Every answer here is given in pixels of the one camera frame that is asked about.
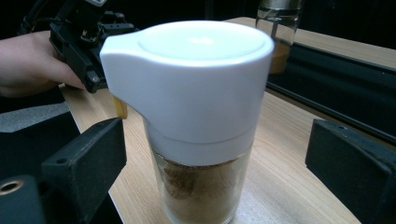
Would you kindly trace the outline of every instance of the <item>cup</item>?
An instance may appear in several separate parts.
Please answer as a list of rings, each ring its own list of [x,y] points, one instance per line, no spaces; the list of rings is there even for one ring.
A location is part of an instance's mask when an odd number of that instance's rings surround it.
[[[284,72],[302,10],[303,0],[260,1],[256,28],[270,35],[275,42],[270,74]]]
[[[274,43],[221,21],[166,23],[108,37],[110,92],[144,118],[173,223],[227,223],[239,204]]]

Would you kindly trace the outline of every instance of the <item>hand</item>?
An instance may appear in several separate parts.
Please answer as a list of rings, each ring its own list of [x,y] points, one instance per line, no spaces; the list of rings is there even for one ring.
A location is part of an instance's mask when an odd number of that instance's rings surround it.
[[[50,32],[0,40],[0,96],[22,97],[61,83],[85,90],[71,68],[58,59]]]

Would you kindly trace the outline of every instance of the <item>wooden table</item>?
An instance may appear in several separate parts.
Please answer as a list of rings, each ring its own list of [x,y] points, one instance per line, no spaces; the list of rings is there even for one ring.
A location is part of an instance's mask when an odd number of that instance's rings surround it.
[[[254,20],[232,22],[254,25]],[[396,67],[396,51],[307,31],[296,42]],[[62,88],[81,132],[116,117],[108,90],[96,94]],[[161,208],[141,116],[131,107],[124,124],[128,161],[110,190],[124,223],[169,223]],[[265,93],[241,202],[232,223],[359,223],[306,168],[313,119],[318,116]]]

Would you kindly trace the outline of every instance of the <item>wooden surface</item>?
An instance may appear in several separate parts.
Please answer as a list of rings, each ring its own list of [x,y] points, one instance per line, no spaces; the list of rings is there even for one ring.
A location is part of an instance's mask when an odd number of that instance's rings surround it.
[[[253,25],[254,21],[233,22]],[[365,55],[366,61],[374,63],[395,64],[395,51],[388,49],[305,31],[297,33],[296,41],[341,54]],[[350,46],[358,47],[350,52]],[[371,57],[373,49],[378,51]],[[81,132],[95,122],[116,117],[108,90],[89,94],[62,87],[62,91]],[[142,118],[131,107],[128,113],[123,122],[128,161],[110,194],[124,223],[169,223],[161,208]],[[232,223],[359,223],[305,167],[313,119],[318,117],[265,93],[247,179]]]

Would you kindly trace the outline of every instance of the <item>person's hand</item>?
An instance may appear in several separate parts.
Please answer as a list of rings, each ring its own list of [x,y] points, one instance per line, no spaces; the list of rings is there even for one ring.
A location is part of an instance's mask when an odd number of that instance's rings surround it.
[[[58,59],[50,32],[0,40],[0,96],[22,97],[61,83],[85,90],[71,68]]]

